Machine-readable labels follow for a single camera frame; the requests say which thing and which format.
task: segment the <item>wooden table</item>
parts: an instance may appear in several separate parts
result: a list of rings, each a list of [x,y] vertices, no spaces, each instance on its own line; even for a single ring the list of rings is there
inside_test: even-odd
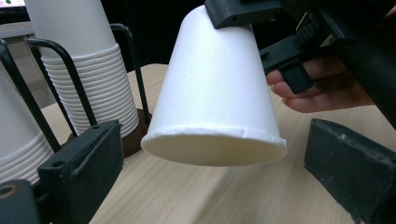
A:
[[[154,111],[166,65],[142,68],[148,106]],[[134,101],[141,108],[134,73]],[[165,161],[140,150],[125,159],[120,176],[92,223],[344,224],[344,208],[304,168],[312,118],[345,125],[396,149],[396,132],[375,106],[301,114],[272,95],[280,134],[288,144],[281,161],[246,167],[201,167]],[[59,141],[70,131],[57,105],[43,109]]]

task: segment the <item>stack of paper cups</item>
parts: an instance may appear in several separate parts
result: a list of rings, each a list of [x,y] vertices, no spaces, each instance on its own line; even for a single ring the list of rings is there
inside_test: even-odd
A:
[[[170,161],[234,166],[277,161],[285,147],[251,27],[216,30],[196,8],[181,24],[142,148]]]
[[[27,105],[0,75],[0,182],[38,180],[36,168],[53,155]]]
[[[70,54],[98,122],[118,119],[121,136],[131,133],[139,117],[125,65],[100,1],[26,0],[35,37],[60,44]],[[88,122],[60,56],[42,49],[42,61],[77,134]]]

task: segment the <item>table surface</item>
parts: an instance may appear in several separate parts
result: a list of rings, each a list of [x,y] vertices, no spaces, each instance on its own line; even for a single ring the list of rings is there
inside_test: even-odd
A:
[[[142,67],[152,113],[167,65]],[[141,108],[134,72],[128,74]],[[350,215],[304,168],[312,118],[345,125],[396,149],[396,132],[375,106],[302,114],[272,95],[288,154],[281,161],[243,167],[202,167],[166,161],[140,150],[124,161],[92,223],[353,224]],[[57,105],[43,109],[60,143],[70,134]]]

